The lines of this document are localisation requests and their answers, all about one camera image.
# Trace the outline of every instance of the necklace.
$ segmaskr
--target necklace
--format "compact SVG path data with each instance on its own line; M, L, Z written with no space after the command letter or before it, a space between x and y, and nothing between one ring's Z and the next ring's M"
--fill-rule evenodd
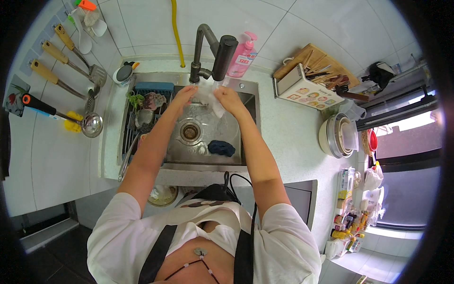
M208 269L208 273L214 278L214 281L216 281L217 284L220 284L219 281L216 279L216 277L213 275L213 271L208 267L207 263L203 260L204 256L208 253L206 249L204 248L196 248L194 250L194 253L196 255L199 255L199 260L196 260L196 261L193 261L193 262L190 262L190 263L185 263L182 267L180 267L177 271L175 271L174 273L170 274L166 279L164 279L164 281L167 281L169 280L170 277L174 276L175 274L177 274L180 270L182 270L183 268L185 267L188 267L190 266L191 264L194 264L194 263L197 263L197 262L202 262L205 267Z

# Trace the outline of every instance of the faucet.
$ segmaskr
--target faucet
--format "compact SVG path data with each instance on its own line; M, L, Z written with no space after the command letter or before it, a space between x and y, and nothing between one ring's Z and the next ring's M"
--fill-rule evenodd
M211 52L215 57L213 71L201 68L200 53L202 52L203 36L207 38ZM194 61L191 63L191 76L189 77L189 82L197 84L200 80L200 76L205 79L208 79L211 76L213 77L213 80L217 82L224 80L237 45L237 39L231 35L223 35L221 40L217 41L216 36L213 31L211 31L210 27L207 24L201 24L197 28Z

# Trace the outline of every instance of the countertop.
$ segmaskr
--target countertop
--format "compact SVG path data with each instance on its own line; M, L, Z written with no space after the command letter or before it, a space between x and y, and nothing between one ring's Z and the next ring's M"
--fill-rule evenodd
M190 62L181 68L179 60L144 60L135 72L190 72ZM202 62L202 67L212 68L212 63ZM326 155L318 144L318 130L323 123L320 112L290 101L275 99L270 70L249 69L243 80L258 83L260 126L262 137L270 148L279 167L284 183L314 180L311 211L313 219L309 227L320 251L324 250L332 223L337 196L337 174L341 169L357 165L357 154L348 159L336 159ZM107 123L99 156L101 173L105 178L117 179L118 141L125 106L125 88L114 85L111 101L105 115ZM223 182L223 172L197 172L162 169L157 184L180 186L206 186ZM245 183L238 179L238 186Z

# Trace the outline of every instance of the sink drain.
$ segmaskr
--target sink drain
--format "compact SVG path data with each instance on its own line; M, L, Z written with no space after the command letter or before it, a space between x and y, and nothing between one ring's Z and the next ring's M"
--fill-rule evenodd
M200 128L193 122L187 122L181 126L180 135L187 142L194 142L200 137Z

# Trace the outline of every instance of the black bag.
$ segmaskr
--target black bag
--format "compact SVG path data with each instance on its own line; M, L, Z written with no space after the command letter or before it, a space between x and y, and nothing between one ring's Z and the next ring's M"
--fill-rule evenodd
M378 84L381 90L374 94L376 95L388 85L394 76L395 73L389 65L378 61L369 66L369 76L361 77L361 79L363 82L370 80Z

